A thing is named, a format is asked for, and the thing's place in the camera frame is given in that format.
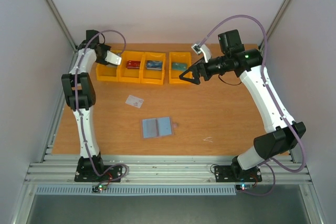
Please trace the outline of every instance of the brown work surface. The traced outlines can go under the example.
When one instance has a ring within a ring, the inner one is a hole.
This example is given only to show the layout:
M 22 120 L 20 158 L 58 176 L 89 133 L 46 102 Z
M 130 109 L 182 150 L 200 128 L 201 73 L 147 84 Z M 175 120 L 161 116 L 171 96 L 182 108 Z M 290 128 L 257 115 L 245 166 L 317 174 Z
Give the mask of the brown work surface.
M 214 57 L 219 45 L 208 45 Z M 121 45 L 112 46 L 120 49 Z M 190 44 L 130 44 L 127 50 L 190 51 Z M 199 56 L 192 53 L 195 62 Z M 100 82 L 96 65 L 90 73 L 96 91 L 94 129 L 102 154 L 129 155 L 237 155 L 265 133 L 254 101 L 243 84 L 226 85 L 213 76 L 200 85 L 169 84 L 168 58 L 164 85 Z M 222 78 L 238 83 L 233 72 Z M 144 99 L 140 109 L 125 104 L 129 95 Z M 173 136 L 143 139 L 141 120 L 170 116 L 177 127 Z M 76 120 L 66 106 L 53 154 L 79 154 Z

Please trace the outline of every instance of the metal frame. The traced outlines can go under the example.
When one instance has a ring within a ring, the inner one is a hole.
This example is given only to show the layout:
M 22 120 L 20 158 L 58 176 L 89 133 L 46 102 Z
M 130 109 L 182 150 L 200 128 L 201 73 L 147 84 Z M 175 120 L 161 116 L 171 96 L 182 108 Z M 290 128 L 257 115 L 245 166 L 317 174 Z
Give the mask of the metal frame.
M 69 40 L 73 50 L 76 50 L 75 42 L 69 33 L 61 15 L 52 0 L 46 0 L 47 5 L 54 14 L 58 24 Z M 267 35 L 271 36 L 277 27 L 281 17 L 286 11 L 291 0 L 284 0 L 275 19 L 273 20 Z M 70 65 L 71 69 L 75 63 L 77 55 L 74 54 Z M 52 155 L 52 147 L 59 127 L 62 112 L 64 110 L 63 93 L 59 94 L 57 106 L 53 113 L 53 121 L 49 127 L 46 137 L 44 152 L 41 153 L 40 163 L 30 164 L 23 187 L 20 192 L 18 204 L 15 208 L 12 223 L 26 223 L 33 204 L 35 195 L 41 192 L 39 188 L 55 185 L 59 188 L 67 188 L 62 193 L 71 191 L 75 187 L 92 186 L 93 183 L 74 183 L 74 175 L 77 167 L 78 155 Z M 109 155 L 102 157 L 105 164 L 125 163 L 132 171 L 121 180 L 118 186 L 133 188 L 134 186 L 155 187 L 157 185 L 169 188 L 179 188 L 184 186 L 198 186 L 200 188 L 220 188 L 233 187 L 235 183 L 216 183 L 214 175 L 210 172 L 212 164 L 228 165 L 233 157 L 231 156 L 129 156 L 129 155 Z M 295 169 L 300 163 L 295 163 L 298 159 L 294 156 L 278 156 L 278 160 L 286 166 Z M 270 162 L 275 171 L 277 184 L 300 185 L 303 201 L 311 223 L 325 223 L 325 218 L 317 199 L 314 186 L 311 182 L 309 171 L 305 168 L 299 173 L 289 173 Z M 272 184 L 272 174 L 266 166 L 262 166 L 261 172 L 263 182 L 261 185 Z

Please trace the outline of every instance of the gray floor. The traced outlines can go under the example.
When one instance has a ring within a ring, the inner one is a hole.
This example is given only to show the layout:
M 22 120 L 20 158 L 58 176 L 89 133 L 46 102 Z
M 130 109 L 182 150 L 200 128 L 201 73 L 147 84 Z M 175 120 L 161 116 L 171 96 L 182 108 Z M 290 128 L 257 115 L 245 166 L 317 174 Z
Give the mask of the gray floor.
M 309 223 L 299 186 L 277 186 L 272 195 L 57 196 L 37 195 L 28 223 Z

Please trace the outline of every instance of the wooden table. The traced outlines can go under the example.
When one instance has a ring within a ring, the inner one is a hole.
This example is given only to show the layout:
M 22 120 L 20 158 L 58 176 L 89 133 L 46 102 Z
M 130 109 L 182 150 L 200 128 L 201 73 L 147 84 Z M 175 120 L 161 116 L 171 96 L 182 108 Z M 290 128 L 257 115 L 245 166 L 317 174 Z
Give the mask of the wooden table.
M 190 44 L 130 44 L 127 50 L 190 51 Z M 214 57 L 218 44 L 208 45 Z M 122 45 L 112 45 L 121 49 Z M 246 45 L 247 49 L 256 45 Z M 193 61 L 199 56 L 192 53 Z M 96 91 L 94 128 L 102 154 L 130 155 L 238 155 L 265 133 L 259 112 L 243 84 L 229 86 L 213 76 L 200 85 L 173 85 L 168 74 L 163 86 L 100 82 L 96 66 L 90 73 Z M 238 83 L 233 72 L 222 78 Z M 144 99 L 140 109 L 125 104 L 129 95 Z M 144 140 L 141 120 L 170 116 L 178 126 L 173 136 Z M 79 154 L 79 136 L 72 111 L 67 106 L 60 122 L 53 154 Z

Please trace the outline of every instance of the plastic storage bin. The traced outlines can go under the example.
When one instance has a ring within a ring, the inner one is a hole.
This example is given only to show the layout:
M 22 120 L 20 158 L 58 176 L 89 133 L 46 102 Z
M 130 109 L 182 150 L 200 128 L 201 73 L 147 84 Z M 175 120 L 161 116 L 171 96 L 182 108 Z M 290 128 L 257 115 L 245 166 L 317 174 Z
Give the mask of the plastic storage bin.
M 146 63 L 148 60 L 162 61 L 161 70 L 149 70 L 146 69 Z M 141 83 L 159 84 L 163 85 L 164 80 L 164 65 L 166 63 L 166 54 L 162 52 L 145 52 L 142 56 L 141 67 L 142 77 Z
M 119 81 L 117 75 L 117 66 L 105 66 L 102 64 L 97 64 L 96 66 L 96 76 L 98 81 Z
M 187 68 L 191 66 L 191 53 L 190 52 L 170 52 L 169 53 L 169 83 L 170 84 L 191 84 L 190 82 L 180 80 L 179 75 L 183 71 L 173 70 L 172 63 L 186 63 Z M 187 78 L 192 78 L 192 73 L 189 72 L 185 75 Z
M 144 52 L 125 51 L 121 57 L 121 64 L 117 68 L 117 76 L 119 82 L 141 83 L 142 68 Z M 140 61 L 140 69 L 127 69 L 126 63 L 129 60 Z

